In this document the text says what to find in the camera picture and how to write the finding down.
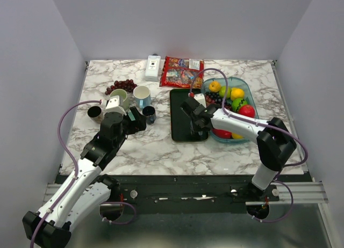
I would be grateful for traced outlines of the mint green mug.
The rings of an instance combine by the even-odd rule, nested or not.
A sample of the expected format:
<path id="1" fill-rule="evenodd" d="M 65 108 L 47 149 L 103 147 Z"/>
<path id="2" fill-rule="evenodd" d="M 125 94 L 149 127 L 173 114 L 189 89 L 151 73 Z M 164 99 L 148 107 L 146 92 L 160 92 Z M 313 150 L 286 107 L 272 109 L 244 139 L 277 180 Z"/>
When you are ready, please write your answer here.
<path id="1" fill-rule="evenodd" d="M 134 121 L 134 120 L 135 120 L 135 117 L 134 117 L 133 113 L 132 113 L 130 110 L 127 112 L 127 115 L 129 116 L 129 118 L 131 119 L 131 121 Z"/>

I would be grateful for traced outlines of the brown striped mug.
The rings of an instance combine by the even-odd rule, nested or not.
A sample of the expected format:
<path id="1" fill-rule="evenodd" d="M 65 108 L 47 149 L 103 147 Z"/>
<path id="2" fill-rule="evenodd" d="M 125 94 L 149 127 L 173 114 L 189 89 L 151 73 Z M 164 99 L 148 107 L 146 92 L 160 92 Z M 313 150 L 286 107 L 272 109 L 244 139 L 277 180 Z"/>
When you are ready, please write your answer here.
<path id="1" fill-rule="evenodd" d="M 101 124 L 104 119 L 104 114 L 99 106 L 92 106 L 87 111 L 88 117 L 97 124 Z"/>

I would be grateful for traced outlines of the light blue hexagonal mug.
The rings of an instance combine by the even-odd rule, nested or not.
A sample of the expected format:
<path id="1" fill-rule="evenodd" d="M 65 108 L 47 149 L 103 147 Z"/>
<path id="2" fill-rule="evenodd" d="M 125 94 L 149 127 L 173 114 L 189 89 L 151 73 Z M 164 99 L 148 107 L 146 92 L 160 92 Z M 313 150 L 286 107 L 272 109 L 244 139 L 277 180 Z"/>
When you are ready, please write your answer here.
<path id="1" fill-rule="evenodd" d="M 151 105 L 150 89 L 146 86 L 137 86 L 133 90 L 133 96 L 137 106 L 142 110 Z"/>

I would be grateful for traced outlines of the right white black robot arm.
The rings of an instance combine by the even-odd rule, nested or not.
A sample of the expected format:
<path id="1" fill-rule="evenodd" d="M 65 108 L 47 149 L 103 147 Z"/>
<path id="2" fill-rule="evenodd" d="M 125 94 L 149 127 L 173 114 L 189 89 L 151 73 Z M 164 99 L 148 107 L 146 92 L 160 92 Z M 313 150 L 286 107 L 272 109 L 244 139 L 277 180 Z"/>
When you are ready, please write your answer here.
<path id="1" fill-rule="evenodd" d="M 190 118 L 193 132 L 224 130 L 257 145 L 261 165 L 247 187 L 248 196 L 255 201 L 267 194 L 267 187 L 282 171 L 297 147 L 284 122 L 276 117 L 269 121 L 253 119 L 233 113 L 218 104 L 204 107 L 193 97 L 181 103 L 181 110 Z"/>

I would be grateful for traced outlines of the dark blue mug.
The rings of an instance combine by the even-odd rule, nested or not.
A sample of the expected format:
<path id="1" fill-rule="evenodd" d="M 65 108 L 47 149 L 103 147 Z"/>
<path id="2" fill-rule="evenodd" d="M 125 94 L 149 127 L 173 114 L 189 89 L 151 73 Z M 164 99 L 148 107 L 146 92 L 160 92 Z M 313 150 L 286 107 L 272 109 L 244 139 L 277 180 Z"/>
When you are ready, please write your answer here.
<path id="1" fill-rule="evenodd" d="M 146 117 L 146 124 L 152 125 L 156 120 L 156 110 L 153 106 L 146 106 L 142 110 L 142 114 Z"/>

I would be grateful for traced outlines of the light green large mug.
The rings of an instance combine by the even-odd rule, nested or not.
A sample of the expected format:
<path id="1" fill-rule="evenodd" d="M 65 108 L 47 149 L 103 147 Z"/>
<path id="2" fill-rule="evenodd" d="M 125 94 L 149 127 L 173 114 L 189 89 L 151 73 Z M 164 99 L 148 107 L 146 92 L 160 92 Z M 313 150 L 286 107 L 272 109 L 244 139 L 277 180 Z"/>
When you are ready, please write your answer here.
<path id="1" fill-rule="evenodd" d="M 110 93 L 110 100 L 114 97 L 118 97 L 119 106 L 122 107 L 125 111 L 129 109 L 130 99 L 127 92 L 124 89 L 116 89 Z"/>

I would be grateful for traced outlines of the grey blue dotted mug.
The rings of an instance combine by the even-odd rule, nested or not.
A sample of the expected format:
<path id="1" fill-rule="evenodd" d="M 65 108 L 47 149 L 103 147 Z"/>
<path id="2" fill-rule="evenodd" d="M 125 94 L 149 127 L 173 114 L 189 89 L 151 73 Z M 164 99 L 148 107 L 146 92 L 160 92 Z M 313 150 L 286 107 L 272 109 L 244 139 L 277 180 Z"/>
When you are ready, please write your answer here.
<path id="1" fill-rule="evenodd" d="M 194 122 L 190 122 L 190 128 L 191 128 L 191 134 L 195 136 L 202 136 L 203 135 L 203 130 L 196 125 Z"/>

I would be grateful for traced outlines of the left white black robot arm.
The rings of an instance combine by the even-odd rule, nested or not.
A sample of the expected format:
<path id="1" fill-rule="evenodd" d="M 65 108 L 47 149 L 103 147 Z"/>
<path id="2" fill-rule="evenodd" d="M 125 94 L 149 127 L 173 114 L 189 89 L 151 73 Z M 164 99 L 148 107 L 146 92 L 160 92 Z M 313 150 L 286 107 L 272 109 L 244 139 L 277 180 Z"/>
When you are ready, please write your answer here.
<path id="1" fill-rule="evenodd" d="M 128 135 L 146 129 L 146 119 L 136 107 L 130 113 L 107 112 L 99 132 L 85 145 L 74 171 L 55 194 L 37 211 L 23 217 L 30 246 L 65 247 L 71 233 L 95 207 L 114 202 L 119 189 L 109 177 L 98 179 L 115 158 Z"/>

